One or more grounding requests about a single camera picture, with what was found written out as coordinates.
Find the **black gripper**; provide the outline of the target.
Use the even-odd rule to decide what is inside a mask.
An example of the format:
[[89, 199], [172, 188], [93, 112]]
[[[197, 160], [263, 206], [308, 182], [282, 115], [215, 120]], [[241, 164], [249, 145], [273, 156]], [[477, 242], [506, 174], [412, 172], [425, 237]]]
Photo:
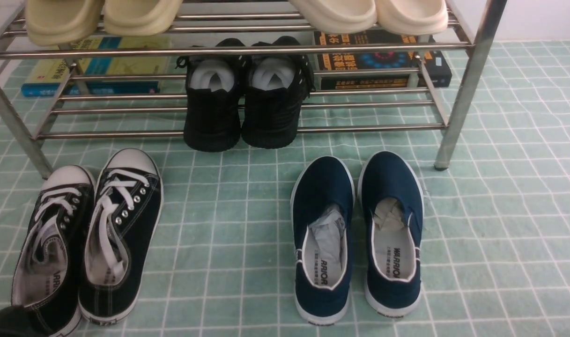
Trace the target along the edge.
[[0, 310], [0, 337], [43, 337], [31, 325], [26, 309], [9, 306]]

